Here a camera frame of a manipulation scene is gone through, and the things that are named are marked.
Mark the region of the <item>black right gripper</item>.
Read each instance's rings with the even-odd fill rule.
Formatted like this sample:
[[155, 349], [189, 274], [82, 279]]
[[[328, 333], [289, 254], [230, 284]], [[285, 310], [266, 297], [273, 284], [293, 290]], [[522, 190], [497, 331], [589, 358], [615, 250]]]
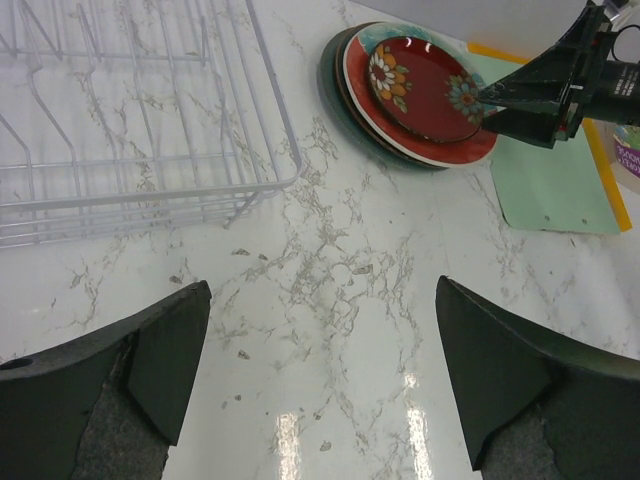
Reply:
[[639, 53], [619, 55], [616, 43], [638, 30], [638, 24], [615, 30], [588, 1], [555, 44], [479, 91], [481, 103], [505, 108], [486, 116], [481, 127], [548, 149], [556, 139], [573, 138], [585, 118], [637, 128]]

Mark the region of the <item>blue floral plate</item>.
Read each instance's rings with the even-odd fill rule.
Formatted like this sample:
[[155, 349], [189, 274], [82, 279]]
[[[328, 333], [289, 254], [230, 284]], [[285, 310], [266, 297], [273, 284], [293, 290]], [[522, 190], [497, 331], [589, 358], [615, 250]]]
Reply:
[[341, 39], [338, 41], [336, 53], [334, 54], [334, 83], [338, 91], [337, 95], [339, 101], [346, 111], [345, 115], [348, 119], [347, 123], [357, 133], [358, 138], [363, 141], [363, 145], [369, 149], [378, 160], [394, 164], [397, 167], [413, 170], [445, 170], [445, 167], [420, 162], [385, 143], [378, 134], [368, 129], [366, 123], [361, 119], [360, 114], [355, 108], [353, 101], [350, 99], [346, 83], [343, 78], [342, 58], [346, 51], [347, 42], [366, 26], [371, 25], [375, 25], [375, 22], [364, 23], [345, 30], [342, 33]]

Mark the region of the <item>pink rimmed teal plate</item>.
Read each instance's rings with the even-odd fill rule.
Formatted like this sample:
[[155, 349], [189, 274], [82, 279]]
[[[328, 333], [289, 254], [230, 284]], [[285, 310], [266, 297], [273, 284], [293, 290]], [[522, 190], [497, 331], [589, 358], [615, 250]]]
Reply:
[[[369, 57], [381, 41], [401, 36], [417, 37], [433, 42], [458, 60], [472, 74], [479, 89], [485, 85], [481, 75], [462, 51], [450, 42], [422, 27], [402, 23], [375, 22], [375, 25], [366, 26], [347, 42], [346, 51], [342, 58], [346, 88], [361, 119], [366, 123], [368, 129], [378, 134], [385, 143], [420, 162], [454, 168], [483, 160], [494, 150], [497, 136], [482, 129], [481, 126], [472, 137], [466, 140], [441, 143], [406, 130], [380, 108], [370, 90], [367, 79]], [[491, 107], [484, 107], [484, 117], [493, 111]]]

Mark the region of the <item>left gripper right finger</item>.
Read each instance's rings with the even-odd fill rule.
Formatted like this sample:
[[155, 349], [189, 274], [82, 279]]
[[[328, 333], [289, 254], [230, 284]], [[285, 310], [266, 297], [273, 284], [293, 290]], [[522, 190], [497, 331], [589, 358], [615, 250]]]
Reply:
[[436, 318], [473, 470], [485, 479], [636, 479], [639, 363], [442, 276]]

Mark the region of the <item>dark red patterned plate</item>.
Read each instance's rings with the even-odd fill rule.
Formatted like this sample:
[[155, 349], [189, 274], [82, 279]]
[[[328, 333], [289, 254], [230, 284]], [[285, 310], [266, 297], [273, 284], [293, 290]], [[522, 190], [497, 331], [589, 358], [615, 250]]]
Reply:
[[484, 107], [471, 73], [431, 41], [401, 36], [378, 43], [367, 79], [380, 108], [406, 130], [431, 141], [472, 137]]

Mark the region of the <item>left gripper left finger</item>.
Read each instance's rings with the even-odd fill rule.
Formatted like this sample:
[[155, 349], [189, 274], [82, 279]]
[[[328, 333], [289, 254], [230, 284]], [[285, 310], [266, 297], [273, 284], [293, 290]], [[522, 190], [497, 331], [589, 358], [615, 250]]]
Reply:
[[159, 479], [208, 328], [192, 283], [137, 314], [1, 366], [4, 479]]

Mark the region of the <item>grey plate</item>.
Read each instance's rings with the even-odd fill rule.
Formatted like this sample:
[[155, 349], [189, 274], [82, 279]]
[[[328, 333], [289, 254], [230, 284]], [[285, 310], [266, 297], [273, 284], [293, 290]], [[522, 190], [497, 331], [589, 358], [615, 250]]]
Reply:
[[336, 48], [338, 46], [338, 41], [341, 39], [342, 33], [345, 30], [338, 32], [328, 41], [328, 43], [325, 45], [322, 51], [322, 54], [320, 56], [319, 64], [316, 69], [316, 83], [319, 91], [320, 100], [326, 112], [330, 115], [330, 117], [332, 118], [334, 123], [337, 125], [337, 127], [341, 130], [341, 132], [346, 135], [347, 139], [351, 142], [353, 146], [360, 148], [365, 154], [367, 154], [373, 160], [378, 162], [384, 162], [384, 161], [378, 160], [372, 154], [372, 152], [363, 145], [363, 141], [358, 138], [357, 133], [347, 123], [348, 119], [346, 118], [346, 115], [345, 115], [346, 111], [342, 107], [337, 95], [338, 91], [334, 83], [333, 61], [334, 61], [334, 54], [336, 53]]

